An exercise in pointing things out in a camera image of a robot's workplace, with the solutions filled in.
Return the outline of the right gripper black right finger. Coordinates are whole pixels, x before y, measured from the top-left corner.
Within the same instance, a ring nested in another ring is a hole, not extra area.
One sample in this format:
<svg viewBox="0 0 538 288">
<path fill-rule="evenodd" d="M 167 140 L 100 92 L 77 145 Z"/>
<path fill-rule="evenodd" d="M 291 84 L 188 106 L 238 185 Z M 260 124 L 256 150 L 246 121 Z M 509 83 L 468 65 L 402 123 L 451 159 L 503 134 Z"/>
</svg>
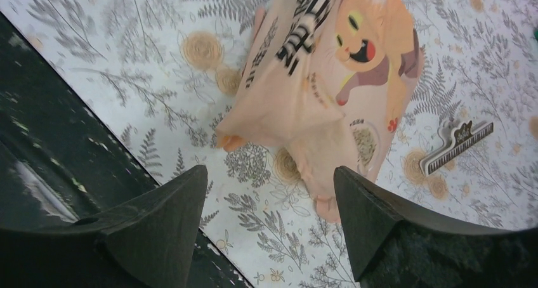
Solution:
<svg viewBox="0 0 538 288">
<path fill-rule="evenodd" d="M 415 204 L 341 166 L 334 186 L 362 287 L 536 287 L 537 229 L 501 230 Z"/>
</svg>

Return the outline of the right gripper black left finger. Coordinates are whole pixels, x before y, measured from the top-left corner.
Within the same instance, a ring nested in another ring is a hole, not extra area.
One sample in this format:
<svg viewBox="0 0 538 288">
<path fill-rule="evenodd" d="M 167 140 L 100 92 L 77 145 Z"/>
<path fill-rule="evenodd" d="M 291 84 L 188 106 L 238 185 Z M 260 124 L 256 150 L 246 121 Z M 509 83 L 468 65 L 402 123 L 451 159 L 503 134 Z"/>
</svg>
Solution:
<svg viewBox="0 0 538 288">
<path fill-rule="evenodd" d="M 1 230 L 2 287 L 184 287 L 208 184 L 197 165 L 68 226 Z"/>
</svg>

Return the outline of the brown bag sealing clip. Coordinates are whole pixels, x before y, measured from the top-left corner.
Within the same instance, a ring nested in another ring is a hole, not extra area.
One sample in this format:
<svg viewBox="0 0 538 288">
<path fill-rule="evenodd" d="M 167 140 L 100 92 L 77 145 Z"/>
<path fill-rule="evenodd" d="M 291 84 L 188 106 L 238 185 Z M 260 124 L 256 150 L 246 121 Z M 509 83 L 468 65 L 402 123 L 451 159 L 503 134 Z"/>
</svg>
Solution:
<svg viewBox="0 0 538 288">
<path fill-rule="evenodd" d="M 443 121 L 438 129 L 442 146 L 419 161 L 421 172 L 425 176 L 433 174 L 493 132 L 493 122 L 481 121 L 474 124 L 473 121 Z"/>
</svg>

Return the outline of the pink cat litter bag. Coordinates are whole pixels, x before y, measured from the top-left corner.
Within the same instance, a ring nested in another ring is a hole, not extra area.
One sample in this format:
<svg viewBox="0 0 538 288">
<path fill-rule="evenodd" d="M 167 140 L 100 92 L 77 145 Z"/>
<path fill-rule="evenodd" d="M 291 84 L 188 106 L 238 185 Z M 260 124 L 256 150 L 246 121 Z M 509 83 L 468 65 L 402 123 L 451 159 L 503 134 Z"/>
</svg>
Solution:
<svg viewBox="0 0 538 288">
<path fill-rule="evenodd" d="M 417 86 L 414 19 L 402 0 L 273 0 L 256 25 L 216 146 L 285 148 L 317 214 L 337 223 L 335 169 L 377 177 Z"/>
</svg>

